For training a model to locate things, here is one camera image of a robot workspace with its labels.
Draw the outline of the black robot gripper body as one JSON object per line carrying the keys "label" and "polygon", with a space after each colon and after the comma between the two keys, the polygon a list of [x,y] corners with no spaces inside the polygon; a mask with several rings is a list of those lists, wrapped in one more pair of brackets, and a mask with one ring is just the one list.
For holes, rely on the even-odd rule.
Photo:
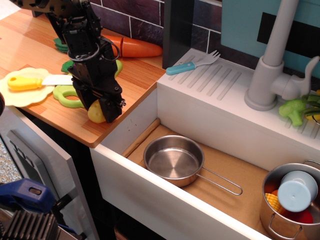
{"label": "black robot gripper body", "polygon": [[69,18],[63,26],[68,56],[74,62],[69,69],[74,82],[96,87],[107,83],[117,71],[112,43],[101,36],[101,30],[98,21],[85,17]]}

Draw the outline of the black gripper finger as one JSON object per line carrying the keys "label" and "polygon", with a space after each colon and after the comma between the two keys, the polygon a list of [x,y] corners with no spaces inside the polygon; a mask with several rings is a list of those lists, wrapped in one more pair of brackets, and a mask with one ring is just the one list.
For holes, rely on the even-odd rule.
{"label": "black gripper finger", "polygon": [[120,93],[117,94],[107,94],[104,93],[99,98],[99,104],[107,123],[112,123],[121,114],[123,107],[126,105],[126,101],[122,98]]}
{"label": "black gripper finger", "polygon": [[72,85],[84,108],[88,111],[91,105],[98,99],[95,94],[97,88],[92,85],[82,84],[79,81],[74,81]]}

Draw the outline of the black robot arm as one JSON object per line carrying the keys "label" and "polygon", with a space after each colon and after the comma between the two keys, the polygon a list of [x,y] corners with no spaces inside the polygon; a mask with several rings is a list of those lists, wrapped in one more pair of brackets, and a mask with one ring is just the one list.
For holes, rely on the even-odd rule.
{"label": "black robot arm", "polygon": [[107,123],[122,114],[126,102],[116,81],[119,53],[115,44],[101,35],[101,19],[88,0],[14,0],[21,9],[44,13],[62,43],[67,45],[73,66],[68,68],[72,84],[84,105],[89,109],[99,101]]}

